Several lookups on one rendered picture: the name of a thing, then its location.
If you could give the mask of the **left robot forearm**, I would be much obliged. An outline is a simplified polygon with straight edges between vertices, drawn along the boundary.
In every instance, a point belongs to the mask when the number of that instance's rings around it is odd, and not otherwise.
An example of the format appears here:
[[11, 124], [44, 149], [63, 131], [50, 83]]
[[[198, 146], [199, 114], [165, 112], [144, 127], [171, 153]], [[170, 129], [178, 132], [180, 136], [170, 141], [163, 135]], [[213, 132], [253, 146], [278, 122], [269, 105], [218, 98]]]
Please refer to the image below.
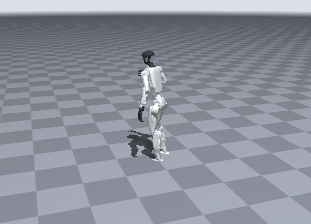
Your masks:
[[148, 97], [148, 95], [145, 94], [145, 88], [144, 87], [142, 88], [142, 95], [141, 96], [142, 96], [141, 97], [141, 102], [140, 102], [140, 105], [139, 105], [140, 109], [142, 108], [142, 106], [145, 107], [146, 101], [147, 101], [147, 97]]

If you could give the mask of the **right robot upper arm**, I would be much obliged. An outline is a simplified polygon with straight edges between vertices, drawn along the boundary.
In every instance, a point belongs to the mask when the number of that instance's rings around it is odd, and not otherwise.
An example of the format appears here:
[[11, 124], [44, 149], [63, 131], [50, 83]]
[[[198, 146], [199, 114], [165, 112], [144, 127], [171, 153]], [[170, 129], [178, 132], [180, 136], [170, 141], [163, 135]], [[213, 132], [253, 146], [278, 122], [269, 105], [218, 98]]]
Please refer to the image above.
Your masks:
[[160, 72], [161, 72], [162, 85], [165, 85], [167, 83], [167, 79], [166, 79], [166, 77], [165, 77], [165, 75], [164, 75], [164, 73], [162, 71], [162, 67], [159, 66], [159, 68], [160, 68]]

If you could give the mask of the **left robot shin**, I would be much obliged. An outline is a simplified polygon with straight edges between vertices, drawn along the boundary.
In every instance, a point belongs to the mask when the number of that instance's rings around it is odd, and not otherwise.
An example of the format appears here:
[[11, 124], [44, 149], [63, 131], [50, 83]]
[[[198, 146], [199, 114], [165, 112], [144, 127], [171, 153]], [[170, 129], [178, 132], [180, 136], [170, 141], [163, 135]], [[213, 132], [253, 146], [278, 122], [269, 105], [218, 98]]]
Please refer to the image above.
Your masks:
[[156, 155], [156, 160], [160, 161], [160, 150], [161, 150], [161, 139], [160, 139], [160, 134], [159, 133], [154, 133], [152, 136], [152, 143], [153, 143], [153, 148], [155, 151]]

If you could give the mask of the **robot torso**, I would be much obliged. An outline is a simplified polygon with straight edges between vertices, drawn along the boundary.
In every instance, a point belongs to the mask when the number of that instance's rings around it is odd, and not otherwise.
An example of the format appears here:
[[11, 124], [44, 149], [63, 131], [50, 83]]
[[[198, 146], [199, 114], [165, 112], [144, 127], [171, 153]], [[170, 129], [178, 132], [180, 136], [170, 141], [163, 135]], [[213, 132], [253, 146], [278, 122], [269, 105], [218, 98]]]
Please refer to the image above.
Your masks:
[[[161, 78], [161, 72], [159, 66], [156, 67], [149, 67], [147, 68], [149, 70], [149, 93], [155, 93], [152, 95], [154, 97], [153, 105], [156, 103], [160, 104], [160, 109], [163, 109], [166, 105], [164, 97], [161, 97], [161, 95], [158, 93], [162, 90], [162, 78]], [[146, 70], [145, 69], [145, 70]]]

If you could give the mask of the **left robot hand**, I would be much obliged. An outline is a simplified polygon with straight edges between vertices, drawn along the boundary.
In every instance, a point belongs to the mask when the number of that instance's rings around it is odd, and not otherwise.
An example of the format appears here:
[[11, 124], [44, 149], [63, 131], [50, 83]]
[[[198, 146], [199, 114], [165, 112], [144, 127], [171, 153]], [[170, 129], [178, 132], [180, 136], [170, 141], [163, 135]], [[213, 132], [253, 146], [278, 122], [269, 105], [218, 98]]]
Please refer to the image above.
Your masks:
[[144, 121], [142, 121], [142, 112], [144, 111], [144, 108], [145, 108], [144, 106], [142, 106], [141, 109], [139, 108], [138, 119], [140, 122], [144, 122]]

